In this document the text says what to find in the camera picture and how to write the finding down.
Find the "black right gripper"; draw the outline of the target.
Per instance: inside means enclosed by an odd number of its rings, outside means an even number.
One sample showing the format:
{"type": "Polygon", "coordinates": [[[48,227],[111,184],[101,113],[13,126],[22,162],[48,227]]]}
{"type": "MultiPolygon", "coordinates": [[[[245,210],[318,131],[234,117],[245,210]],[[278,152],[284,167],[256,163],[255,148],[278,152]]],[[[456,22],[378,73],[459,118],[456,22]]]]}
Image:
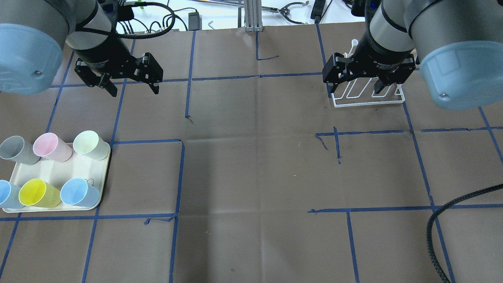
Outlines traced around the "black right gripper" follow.
{"type": "Polygon", "coordinates": [[[357,61],[354,56],[346,57],[341,53],[333,53],[322,69],[322,80],[327,84],[328,97],[332,98],[339,84],[351,82],[358,78],[374,78],[373,94],[379,94],[391,84],[403,84],[413,71],[416,61],[408,54],[401,62],[387,65],[378,63],[375,59],[364,57],[357,61]]]}

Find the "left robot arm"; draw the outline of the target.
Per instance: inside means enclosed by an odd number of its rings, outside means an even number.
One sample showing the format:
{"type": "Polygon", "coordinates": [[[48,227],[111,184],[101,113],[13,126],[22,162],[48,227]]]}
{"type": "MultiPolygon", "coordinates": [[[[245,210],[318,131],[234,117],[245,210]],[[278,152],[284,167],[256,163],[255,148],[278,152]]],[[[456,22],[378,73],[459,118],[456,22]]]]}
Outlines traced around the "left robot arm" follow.
{"type": "Polygon", "coordinates": [[[116,97],[115,79],[131,79],[159,93],[163,69],[151,53],[134,57],[124,39],[149,39],[167,34],[119,34],[119,14],[134,7],[167,6],[159,2],[118,0],[2,0],[1,91],[41,93],[53,84],[63,48],[77,56],[74,71],[90,87],[116,97]]]}

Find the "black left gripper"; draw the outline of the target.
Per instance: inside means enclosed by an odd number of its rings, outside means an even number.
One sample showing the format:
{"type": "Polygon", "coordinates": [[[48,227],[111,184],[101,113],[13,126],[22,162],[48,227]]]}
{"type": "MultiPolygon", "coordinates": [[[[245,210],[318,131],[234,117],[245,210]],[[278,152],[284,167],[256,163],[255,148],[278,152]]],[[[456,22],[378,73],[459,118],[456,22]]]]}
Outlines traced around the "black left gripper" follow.
{"type": "Polygon", "coordinates": [[[103,88],[114,98],[117,97],[118,89],[112,79],[132,79],[146,83],[158,95],[163,78],[162,67],[149,52],[138,58],[128,55],[124,59],[108,59],[100,63],[84,62],[78,58],[74,71],[87,86],[103,88]]]}

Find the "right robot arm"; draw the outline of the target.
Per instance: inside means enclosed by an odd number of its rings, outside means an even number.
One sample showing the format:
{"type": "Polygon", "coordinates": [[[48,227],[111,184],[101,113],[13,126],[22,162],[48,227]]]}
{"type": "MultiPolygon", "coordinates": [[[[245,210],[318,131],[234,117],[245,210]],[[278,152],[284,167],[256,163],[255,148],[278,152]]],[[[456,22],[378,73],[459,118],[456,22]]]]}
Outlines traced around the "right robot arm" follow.
{"type": "Polygon", "coordinates": [[[501,0],[355,0],[366,20],[354,53],[334,53],[322,80],[331,92],[344,82],[377,78],[374,93],[403,84],[416,65],[433,102],[448,110],[502,100],[501,0]]]}

